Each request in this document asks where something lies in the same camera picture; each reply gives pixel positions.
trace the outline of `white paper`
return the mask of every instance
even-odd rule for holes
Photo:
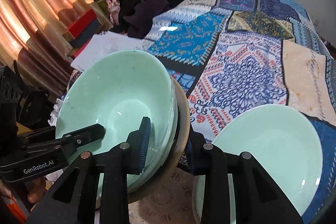
[[[112,52],[142,50],[142,43],[141,39],[109,31],[104,34],[95,34],[85,49],[71,63],[71,67],[84,72],[89,66]]]

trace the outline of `silver screw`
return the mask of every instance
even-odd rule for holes
[[[206,150],[211,150],[213,149],[213,145],[211,143],[205,143],[203,144],[203,148]]]
[[[89,151],[84,151],[81,153],[81,158],[82,159],[87,159],[88,157],[90,157],[91,153]]]
[[[121,143],[121,144],[119,145],[119,147],[120,147],[121,149],[127,149],[127,148],[129,148],[129,143]]]
[[[247,160],[252,158],[252,155],[249,152],[243,152],[242,156],[243,156],[244,159],[247,159]]]

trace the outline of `shiny satin curtain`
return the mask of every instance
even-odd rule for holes
[[[62,35],[88,9],[110,24],[93,0],[0,0],[0,64],[17,60],[25,82],[62,95],[72,71]]]

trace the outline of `green bowl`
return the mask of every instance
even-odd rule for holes
[[[235,155],[251,152],[299,214],[305,212],[319,186],[323,155],[318,134],[303,114],[283,105],[257,106],[230,122],[213,144]],[[196,220],[202,214],[204,185],[205,177],[197,177]],[[233,187],[229,176],[231,223],[236,223]]]
[[[131,131],[139,129],[142,117],[149,117],[148,166],[165,150],[174,104],[171,78],[156,57],[138,50],[114,52],[90,66],[71,87],[59,112],[56,138],[95,123],[105,127],[104,138],[80,147],[72,162],[83,151],[103,153],[125,142]],[[128,185],[139,177],[128,176]]]

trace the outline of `curtain fold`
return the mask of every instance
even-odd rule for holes
[[[0,63],[13,68],[17,60],[27,83],[62,95],[72,72],[62,35],[88,9],[110,25],[93,0],[0,0]]]

